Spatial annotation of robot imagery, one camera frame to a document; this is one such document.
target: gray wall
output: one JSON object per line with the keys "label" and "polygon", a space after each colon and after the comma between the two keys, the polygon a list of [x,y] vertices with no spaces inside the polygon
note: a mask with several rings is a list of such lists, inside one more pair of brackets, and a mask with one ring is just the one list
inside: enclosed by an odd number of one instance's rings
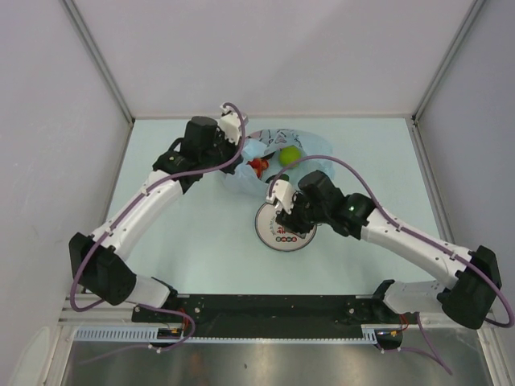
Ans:
{"label": "gray wall", "polygon": [[[420,121],[458,243],[496,253],[515,306],[515,2],[492,0]],[[496,315],[505,320],[497,305]],[[505,331],[515,359],[515,330]]]}
{"label": "gray wall", "polygon": [[4,385],[35,332],[56,324],[71,283],[68,240],[100,223],[129,126],[57,0],[4,2],[0,47]]}

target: robotic arm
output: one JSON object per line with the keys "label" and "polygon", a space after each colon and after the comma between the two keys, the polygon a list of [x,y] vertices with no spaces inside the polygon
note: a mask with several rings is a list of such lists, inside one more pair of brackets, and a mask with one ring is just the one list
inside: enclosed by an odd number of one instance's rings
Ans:
{"label": "robotic arm", "polygon": [[[240,118],[230,109],[222,111],[217,121],[193,117],[186,125],[184,137],[175,140],[159,156],[140,191],[128,204],[90,236],[77,233],[70,240],[72,272],[74,277],[79,273],[79,284],[114,306],[132,302],[159,308],[175,297],[177,291],[171,286],[134,274],[124,261],[161,211],[202,178],[202,174],[190,172],[217,170],[217,166],[237,155]],[[221,170],[233,173],[240,162],[238,157]],[[89,262],[80,273],[86,258]]]}
{"label": "robotic arm", "polygon": [[[496,294],[455,255],[480,269],[500,288],[496,256],[491,250],[480,246],[473,252],[435,239],[381,208],[397,223],[391,224],[369,197],[360,193],[343,195],[319,170],[303,177],[299,189],[295,191],[287,181],[278,180],[267,197],[267,202],[281,210],[276,221],[286,230],[303,237],[316,224],[328,224],[341,236],[387,248],[437,280],[413,284],[383,282],[379,289],[390,309],[398,314],[420,311],[427,302],[424,298],[428,298],[431,310],[441,307],[447,316],[468,328],[482,325]],[[453,253],[442,252],[437,246]]]}

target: metal floor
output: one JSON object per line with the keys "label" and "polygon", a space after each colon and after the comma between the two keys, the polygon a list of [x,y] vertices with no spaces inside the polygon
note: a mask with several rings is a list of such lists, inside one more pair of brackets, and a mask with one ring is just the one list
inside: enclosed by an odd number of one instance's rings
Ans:
{"label": "metal floor", "polygon": [[[382,355],[372,346],[343,344],[190,343],[160,355],[133,349],[80,365],[121,344],[78,342],[63,385],[492,385],[475,331],[428,332],[453,376],[418,354]],[[416,329],[406,331],[403,346],[427,349]]]}

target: green ball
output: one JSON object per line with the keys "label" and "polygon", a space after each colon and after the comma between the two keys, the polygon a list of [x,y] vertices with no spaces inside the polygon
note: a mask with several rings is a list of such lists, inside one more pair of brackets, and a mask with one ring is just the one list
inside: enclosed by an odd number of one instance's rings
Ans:
{"label": "green ball", "polygon": [[288,146],[281,150],[279,153],[279,163],[282,167],[290,165],[293,161],[297,161],[303,155],[300,153],[299,148],[296,146]]}

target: printed logo on plate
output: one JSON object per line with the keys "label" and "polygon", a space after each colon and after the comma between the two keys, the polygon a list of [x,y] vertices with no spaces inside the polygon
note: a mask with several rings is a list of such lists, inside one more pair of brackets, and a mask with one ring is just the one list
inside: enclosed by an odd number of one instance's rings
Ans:
{"label": "printed logo on plate", "polygon": [[278,251],[297,251],[310,243],[316,233],[316,226],[305,238],[294,233],[287,232],[281,225],[275,222],[275,217],[280,213],[269,203],[263,204],[256,214],[256,232],[263,243]]}

